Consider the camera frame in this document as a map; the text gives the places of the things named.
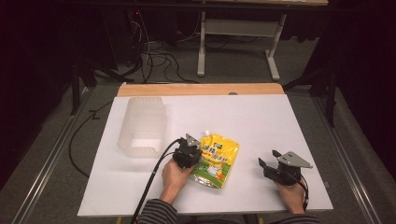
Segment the metal rail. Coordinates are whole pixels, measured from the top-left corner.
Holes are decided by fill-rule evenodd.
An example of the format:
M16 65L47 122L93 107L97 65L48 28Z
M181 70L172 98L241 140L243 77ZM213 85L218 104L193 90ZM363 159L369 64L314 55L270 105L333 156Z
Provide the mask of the metal rail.
M82 104L79 106L75 115L71 115L67 120L64 128L61 131L52 151L50 152L49 156L47 157L46 162L44 163L43 167L41 168L40 173L38 174L37 178L35 179L35 183L29 190L25 200L23 201L20 210L15 215L14 219L12 220L13 224L21 224L26 223L29 216L32 214L35 204L37 203L41 193L46 187L52 171L54 170L59 158L62 155L64 142L67 139L73 125L81 112L81 108L86 104L89 97L91 96L92 91L88 91L88 88L85 88L82 92Z
M323 119L326 127L330 133L332 141L335 144L335 148L337 150L338 157L341 162L341 167L346 174L346 179L349 182L349 185L358 201L359 206L361 207L361 211L364 214L364 217L367 220L367 223L370 224L381 224L381 220L379 219L378 214L375 211L375 208L370 200L369 195L367 194L367 190L364 185L361 183L361 180L358 177L358 174L353 168L351 161L347 155L346 150L344 149L341 140L339 139L336 130L329 124L325 116L325 108L321 103L318 97L313 98L313 102L315 107L317 108L321 118Z

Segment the white table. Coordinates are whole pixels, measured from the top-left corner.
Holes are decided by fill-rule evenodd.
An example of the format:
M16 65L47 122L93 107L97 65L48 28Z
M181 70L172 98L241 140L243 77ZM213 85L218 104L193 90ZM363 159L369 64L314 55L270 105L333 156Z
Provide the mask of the white table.
M308 210L332 209L332 203L304 140L288 97L277 84L181 84L131 85L133 95L163 93L166 105L166 145L185 133L200 139L205 130L219 133L240 144L223 189L188 182L174 203L180 214L261 213L286 210L276 186L265 178L258 158L277 165L272 150L294 151L310 162L303 169L310 189ZM189 95L172 96L180 90ZM239 95L221 95L223 92ZM78 215L83 217L130 216L134 213L157 160L131 159L117 146L124 112L130 96L120 90L111 108L102 141ZM169 160L165 159L160 167ZM161 173L151 185L147 199L157 198L163 189Z

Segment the hand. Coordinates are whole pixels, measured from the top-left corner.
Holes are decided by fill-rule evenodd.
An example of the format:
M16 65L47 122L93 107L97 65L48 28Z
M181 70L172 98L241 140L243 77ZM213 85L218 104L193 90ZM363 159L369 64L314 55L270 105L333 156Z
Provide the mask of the hand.
M274 181L279 189L280 198L291 214L304 214L304 189L298 183L291 186L284 186Z
M180 191L184 188L189 175L194 167L181 169L177 163L171 159L163 167L163 193L160 200L172 204Z

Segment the clear plastic container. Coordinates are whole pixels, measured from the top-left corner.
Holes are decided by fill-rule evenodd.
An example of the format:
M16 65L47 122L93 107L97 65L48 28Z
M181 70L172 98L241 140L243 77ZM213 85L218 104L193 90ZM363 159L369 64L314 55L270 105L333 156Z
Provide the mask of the clear plastic container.
M159 158L163 153L166 107L161 97L132 97L118 145L128 157Z

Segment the snack bag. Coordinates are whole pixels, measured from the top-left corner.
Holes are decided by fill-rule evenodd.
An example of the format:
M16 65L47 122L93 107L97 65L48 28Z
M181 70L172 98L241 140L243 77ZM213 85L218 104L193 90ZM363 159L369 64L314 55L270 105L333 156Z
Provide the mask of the snack bag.
M202 158L191 172L190 179L209 186L222 189L230 173L239 144L219 134L208 134L201 139Z

